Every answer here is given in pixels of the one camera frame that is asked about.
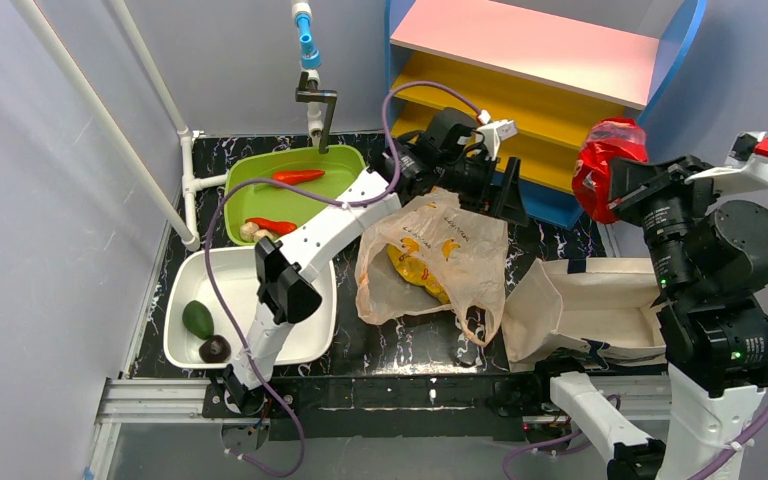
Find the black marble surface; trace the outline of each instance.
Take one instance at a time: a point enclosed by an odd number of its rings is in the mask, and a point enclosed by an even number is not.
[[[332,143],[352,145],[366,159],[380,155],[384,149],[381,134],[337,135]],[[235,137],[202,139],[193,150],[195,175],[199,178],[227,171],[242,158],[270,151],[310,146],[306,136]],[[199,231],[207,229],[216,209],[221,188],[200,192],[196,198]],[[233,246],[219,222],[214,234],[214,247]],[[509,228],[507,289],[513,289],[526,273],[534,258],[555,260],[604,256],[596,224],[583,216],[572,231],[548,224],[532,222],[529,227]],[[508,371],[501,331],[486,348],[468,342],[455,316],[440,312],[421,317],[402,317],[381,326],[363,323],[357,316],[354,267],[359,240],[353,242],[334,259],[337,272],[337,328],[328,352],[318,360],[276,368],[276,376],[324,375],[417,375],[476,374]],[[155,297],[148,312],[140,351],[131,365],[132,378],[203,377],[204,371],[182,370],[168,363],[163,353],[163,323],[169,292],[178,268],[188,252],[173,231],[170,234]],[[470,327],[480,332],[483,322],[479,312],[470,315]]]

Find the red chili pepper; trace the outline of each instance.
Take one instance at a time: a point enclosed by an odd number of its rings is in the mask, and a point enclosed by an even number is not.
[[[261,217],[249,218],[246,220],[246,223],[248,222],[256,223],[258,227],[265,228],[270,232],[275,232],[282,237],[298,228],[296,224],[292,222],[273,222],[272,220],[267,220]]]
[[[325,170],[287,170],[273,173],[272,179],[284,182],[287,185],[296,185],[316,180],[323,175],[325,175]]]

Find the green basin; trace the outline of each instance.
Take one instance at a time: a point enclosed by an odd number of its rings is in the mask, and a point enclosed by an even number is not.
[[[315,147],[294,148],[244,158],[228,172],[225,191],[250,178],[269,178],[282,170],[325,170],[325,175],[296,185],[328,198],[342,194],[366,167],[357,149],[331,145],[320,155]],[[301,227],[325,208],[325,204],[288,190],[266,184],[249,185],[225,204],[225,229],[237,245],[253,245],[240,240],[240,227],[247,218],[263,217],[278,222],[293,222]]]

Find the pink shelf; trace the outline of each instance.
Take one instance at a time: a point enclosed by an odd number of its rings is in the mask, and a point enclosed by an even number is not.
[[[491,0],[416,0],[394,45],[642,109],[658,40]]]

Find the blue pipe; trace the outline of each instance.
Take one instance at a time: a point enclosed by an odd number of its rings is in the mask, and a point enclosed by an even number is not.
[[[299,43],[301,44],[302,67],[318,68],[322,63],[319,60],[319,50],[313,43],[313,33],[310,31],[310,16],[306,13],[296,15],[296,26],[299,27]]]

